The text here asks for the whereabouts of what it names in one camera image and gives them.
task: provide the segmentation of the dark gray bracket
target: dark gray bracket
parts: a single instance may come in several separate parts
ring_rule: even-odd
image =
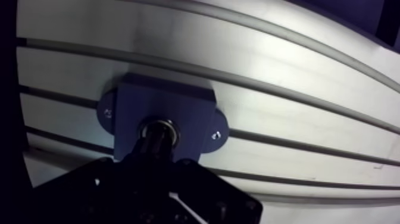
[[[101,126],[115,136],[114,157],[122,160],[140,137],[145,122],[169,120],[179,141],[174,161],[199,160],[201,153],[219,149],[228,139],[225,115],[216,107],[212,89],[138,74],[127,74],[97,106]]]

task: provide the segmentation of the black mechanical part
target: black mechanical part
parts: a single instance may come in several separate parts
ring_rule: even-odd
[[[102,158],[33,191],[35,223],[208,223],[260,221],[262,205],[193,160],[171,161],[170,127],[150,123],[119,163]]]

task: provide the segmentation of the screw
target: screw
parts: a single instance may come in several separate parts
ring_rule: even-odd
[[[218,140],[221,138],[221,133],[219,131],[216,131],[215,133],[213,133],[213,135],[211,135],[212,140]]]
[[[105,109],[104,110],[104,116],[105,116],[105,118],[108,118],[108,119],[112,118],[113,117],[113,110]]]

